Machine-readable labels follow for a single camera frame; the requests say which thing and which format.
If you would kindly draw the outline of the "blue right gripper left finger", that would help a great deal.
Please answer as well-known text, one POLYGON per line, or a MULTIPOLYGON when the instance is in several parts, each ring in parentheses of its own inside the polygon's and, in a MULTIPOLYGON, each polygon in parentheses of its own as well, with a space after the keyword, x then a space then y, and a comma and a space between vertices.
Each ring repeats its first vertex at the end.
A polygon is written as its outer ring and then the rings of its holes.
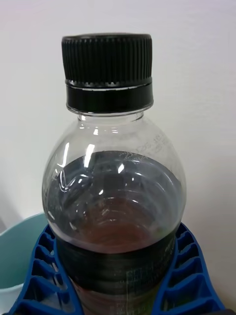
POLYGON ((9 315, 78 315, 79 299, 58 258, 49 226, 33 248, 22 290, 9 315))

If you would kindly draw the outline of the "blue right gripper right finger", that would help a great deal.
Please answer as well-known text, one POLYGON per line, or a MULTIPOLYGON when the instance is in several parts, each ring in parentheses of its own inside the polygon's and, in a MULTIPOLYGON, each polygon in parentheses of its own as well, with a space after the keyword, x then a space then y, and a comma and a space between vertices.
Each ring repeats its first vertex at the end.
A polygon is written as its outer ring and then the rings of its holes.
POLYGON ((216 294, 202 250, 191 231, 181 224, 176 232, 171 266, 155 298, 153 315, 203 315, 225 307, 216 294))

